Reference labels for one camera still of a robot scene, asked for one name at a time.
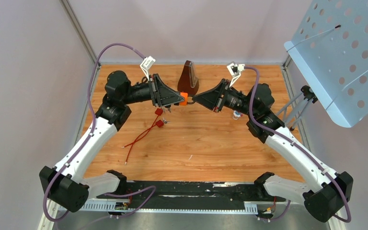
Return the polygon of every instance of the perforated metal panel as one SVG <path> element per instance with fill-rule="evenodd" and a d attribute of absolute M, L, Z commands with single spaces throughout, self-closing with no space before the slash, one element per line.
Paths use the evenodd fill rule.
<path fill-rule="evenodd" d="M 123 199 L 91 199 L 87 200 L 85 205 L 80 211 L 105 211 L 105 212 L 131 212 L 134 208 L 128 210 L 116 209 L 116 203 L 128 202 L 129 200 Z M 255 215 L 257 212 L 257 205 L 251 202 L 244 202 L 245 209 L 235 210 L 212 210 L 212 209 L 161 209 L 161 208 L 141 208 L 138 212 L 151 212 L 151 213 L 200 213 L 200 214 L 248 214 Z M 65 211 L 64 207 L 59 208 L 60 211 Z"/>
<path fill-rule="evenodd" d="M 314 0 L 284 47 L 336 124 L 368 114 L 368 0 Z"/>

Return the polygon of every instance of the white cable clip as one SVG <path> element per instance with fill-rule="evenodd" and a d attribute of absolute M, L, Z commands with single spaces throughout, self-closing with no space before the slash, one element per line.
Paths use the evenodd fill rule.
<path fill-rule="evenodd" d="M 232 80 L 230 81 L 229 87 L 241 77 L 242 71 L 245 70 L 245 64 L 236 64 L 235 62 L 229 63 L 226 68 L 228 69 L 230 75 L 232 76 Z"/>
<path fill-rule="evenodd" d="M 155 62 L 156 59 L 154 59 L 152 56 L 148 56 L 145 57 L 145 59 L 143 59 L 142 63 L 140 64 L 140 68 L 142 69 L 148 81 L 150 80 L 149 69 Z"/>
<path fill-rule="evenodd" d="M 325 173 L 328 173 L 328 172 L 329 172 L 329 167 L 325 167 L 321 173 L 322 175 L 325 175 Z"/>

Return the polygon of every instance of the wood grain surface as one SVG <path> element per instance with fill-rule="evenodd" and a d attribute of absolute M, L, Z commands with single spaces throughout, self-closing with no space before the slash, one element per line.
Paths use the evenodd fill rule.
<path fill-rule="evenodd" d="M 184 65 L 154 65 L 151 73 L 158 73 L 168 86 L 177 89 Z M 226 66 L 196 65 L 199 91 L 215 87 L 222 78 L 230 79 Z M 260 82 L 269 84 L 276 100 L 272 107 L 278 111 L 289 97 L 279 66 L 256 66 Z M 106 77 L 115 70 L 124 71 L 132 84 L 140 81 L 143 73 L 138 65 L 104 65 L 92 98 L 97 110 L 105 95 Z M 255 72 L 246 70 L 234 88 L 247 93 L 255 81 Z M 162 115 L 170 123 L 155 127 L 132 149 L 127 165 L 128 148 L 137 135 L 151 126 L 156 108 L 151 102 L 129 105 L 132 114 L 121 130 L 112 137 L 95 157 L 85 177 L 104 174 L 113 169 L 128 180 L 166 181 L 225 181 L 253 182 L 265 172 L 303 181 L 301 176 L 277 152 L 253 137 L 246 126 L 247 117 L 232 119 L 232 112 L 223 108 L 214 113 L 199 104 L 172 106 L 171 113 Z M 91 124 L 88 114 L 84 131 Z M 295 130 L 294 135 L 300 139 Z"/>

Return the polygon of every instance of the gray floor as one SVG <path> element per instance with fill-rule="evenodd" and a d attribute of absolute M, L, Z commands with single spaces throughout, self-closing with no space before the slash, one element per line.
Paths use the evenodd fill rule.
<path fill-rule="evenodd" d="M 277 215 L 284 205 L 277 205 Z M 77 230 L 95 219 L 107 216 L 103 212 L 80 211 L 69 213 L 58 223 L 60 230 Z M 257 221 L 250 215 L 224 214 L 163 214 L 135 213 L 121 219 L 103 219 L 85 230 L 329 230 L 328 224 L 315 220 L 304 206 L 291 205 L 283 219 L 271 223 Z"/>

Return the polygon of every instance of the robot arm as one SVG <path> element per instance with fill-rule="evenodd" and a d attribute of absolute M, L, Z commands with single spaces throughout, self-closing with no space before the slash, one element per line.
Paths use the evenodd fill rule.
<path fill-rule="evenodd" d="M 87 199 L 115 191 L 118 193 L 119 190 L 124 192 L 120 183 L 126 181 L 126 177 L 116 171 L 109 170 L 104 175 L 88 179 L 83 179 L 83 176 L 99 150 L 128 119 L 131 114 L 128 104 L 152 101 L 154 106 L 167 107 L 185 101 L 185 95 L 165 85 L 158 74 L 148 76 L 148 79 L 147 82 L 132 86 L 122 71 L 112 72 L 108 76 L 106 95 L 95 114 L 95 130 L 91 131 L 91 123 L 85 134 L 61 161 L 53 168 L 45 166 L 40 171 L 40 181 L 45 191 L 59 169 L 66 166 L 50 188 L 48 198 L 67 210 L 76 212 Z M 80 148 L 78 155 L 67 163 L 69 157 Z"/>
<path fill-rule="evenodd" d="M 244 95 L 232 87 L 233 80 L 239 78 L 244 66 L 230 63 L 227 68 L 233 77 L 232 80 L 222 79 L 215 88 L 194 96 L 193 101 L 216 113 L 220 112 L 225 106 L 249 115 L 249 102 L 252 89 L 248 95 Z M 304 178 L 305 183 L 283 179 L 271 172 L 264 173 L 254 183 L 260 187 L 260 193 L 262 195 L 279 196 L 299 204 L 304 204 L 313 217 L 321 222 L 326 222 L 344 204 L 336 187 L 325 173 L 329 173 L 338 183 L 347 201 L 350 199 L 353 178 L 346 172 L 338 174 L 334 169 L 316 158 L 308 149 L 303 148 L 324 168 L 321 171 L 305 153 L 295 148 L 294 145 L 296 144 L 303 145 L 291 134 L 284 122 L 270 110 L 273 103 L 274 98 L 271 95 L 269 86 L 267 84 L 258 84 L 253 100 L 253 114 L 251 116 L 259 124 L 293 140 L 292 143 L 278 134 L 257 126 L 251 119 L 249 119 L 246 125 L 254 137 L 282 155 Z"/>

